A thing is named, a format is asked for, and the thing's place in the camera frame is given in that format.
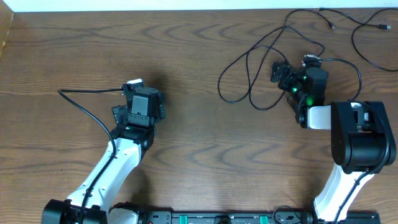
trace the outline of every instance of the wooden panel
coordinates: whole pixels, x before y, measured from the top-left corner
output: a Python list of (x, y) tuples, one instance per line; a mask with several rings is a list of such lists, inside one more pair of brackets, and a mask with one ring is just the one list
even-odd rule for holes
[(0, 0), (0, 58), (3, 48), (6, 45), (6, 40), (13, 17), (14, 13), (8, 8), (6, 3)]
[[(344, 10), (364, 21), (373, 9)], [(116, 202), (174, 210), (273, 210), (308, 208), (333, 167), (330, 133), (300, 128), (285, 100), (256, 111), (248, 100), (222, 101), (216, 88), (221, 71), (262, 35), (281, 26), (287, 10), (20, 13), (7, 53), (0, 61), (0, 222), (40, 221), (45, 204), (74, 191), (102, 156), (107, 137), (87, 115), (62, 99), (59, 88), (102, 89), (141, 77), (166, 95), (167, 119), (155, 143), (128, 176)], [(325, 13), (336, 26), (307, 13), (290, 23), (326, 46), (324, 57), (355, 63), (363, 74), (360, 100), (385, 103), (398, 134), (398, 81), (364, 62), (350, 43), (350, 21)], [(375, 23), (398, 27), (397, 14)], [(358, 47), (385, 66), (396, 65), (398, 29), (358, 32)], [(316, 47), (286, 32), (276, 44), (294, 65)], [(258, 65), (258, 51), (251, 68)], [(266, 106), (280, 90), (270, 83), (271, 53), (254, 87)], [(324, 63), (329, 71), (327, 101), (346, 100), (358, 87), (349, 66)], [(244, 64), (222, 81), (228, 98), (246, 91)], [(114, 126), (116, 93), (71, 95), (104, 123)], [(385, 167), (357, 196), (352, 210), (376, 210), (383, 223), (397, 223), (398, 163)]]

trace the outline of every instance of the wooden table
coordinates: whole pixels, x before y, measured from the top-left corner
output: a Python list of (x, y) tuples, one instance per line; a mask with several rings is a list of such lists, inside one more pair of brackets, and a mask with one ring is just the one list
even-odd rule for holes
[[(344, 10), (364, 21), (374, 9)], [(18, 13), (0, 59), (0, 222), (37, 223), (45, 204), (63, 200), (103, 155), (107, 135), (58, 95), (59, 88), (103, 89), (141, 77), (166, 95), (167, 119), (155, 143), (127, 177), (116, 202), (174, 210), (273, 210), (308, 208), (333, 167), (330, 132), (302, 129), (285, 100), (257, 111), (248, 99), (234, 105), (217, 94), (221, 71), (272, 29), (289, 10)], [(381, 100), (398, 138), (398, 75), (362, 60), (350, 42), (356, 24), (331, 12), (330, 30), (316, 15), (301, 12), (289, 24), (326, 47), (323, 57), (356, 64), (363, 76), (360, 100)], [(371, 60), (396, 67), (398, 17), (381, 14), (364, 28), (357, 45)], [(275, 45), (293, 65), (319, 48), (291, 31)], [(251, 70), (264, 50), (251, 54)], [(272, 52), (254, 87), (259, 106), (280, 94), (269, 81)], [(326, 101), (355, 94), (358, 78), (342, 63), (329, 72)], [(244, 63), (222, 80), (229, 99), (246, 91)], [(114, 127), (111, 107), (119, 93), (71, 94)], [(397, 223), (398, 162), (383, 168), (356, 197), (351, 210), (375, 210), (383, 223)]]

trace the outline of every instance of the green light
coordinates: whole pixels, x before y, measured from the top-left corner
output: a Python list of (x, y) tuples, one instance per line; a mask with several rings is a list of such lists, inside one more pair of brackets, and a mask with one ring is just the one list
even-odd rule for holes
[(307, 103), (307, 106), (311, 106), (311, 105), (313, 105), (313, 98), (307, 97), (307, 99), (305, 99), (305, 102)]

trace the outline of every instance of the wood grain tabletop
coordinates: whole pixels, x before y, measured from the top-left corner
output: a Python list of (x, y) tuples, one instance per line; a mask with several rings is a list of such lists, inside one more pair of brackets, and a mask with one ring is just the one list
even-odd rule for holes
[[(174, 210), (271, 211), (279, 205), (308, 208), (333, 167), (330, 132), (302, 129), (283, 99), (257, 111), (245, 99), (227, 104), (217, 93), (220, 73), (271, 30), (290, 10), (18, 13), (0, 58), (0, 223), (38, 223), (47, 202), (65, 199), (103, 155), (108, 137), (86, 114), (58, 95), (60, 88), (117, 88), (143, 78), (165, 93), (166, 120), (153, 146), (127, 177), (114, 203)], [(375, 9), (343, 9), (365, 21)], [(363, 76), (359, 100), (381, 100), (398, 138), (398, 73), (365, 62), (351, 45), (356, 24), (323, 12), (288, 24), (325, 45), (324, 58), (354, 63)], [(398, 13), (383, 12), (356, 34), (358, 48), (385, 67), (397, 66)], [(271, 44), (276, 34), (266, 39)], [(275, 44), (298, 67), (320, 48), (285, 31)], [(264, 49), (253, 52), (254, 73)], [(267, 106), (279, 95), (271, 83), (271, 52), (254, 85), (253, 100)], [(358, 89), (348, 65), (325, 62), (326, 102), (347, 100)], [(223, 77), (221, 92), (237, 99), (247, 90), (244, 62)], [(119, 93), (69, 94), (114, 128), (111, 107)], [(360, 191), (350, 210), (377, 211), (398, 223), (398, 162), (385, 167)]]

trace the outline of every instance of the white wall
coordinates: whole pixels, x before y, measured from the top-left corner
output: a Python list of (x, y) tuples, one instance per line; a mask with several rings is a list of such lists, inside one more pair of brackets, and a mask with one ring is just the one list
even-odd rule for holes
[(4, 2), (14, 12), (398, 7), (398, 0), (4, 0)]

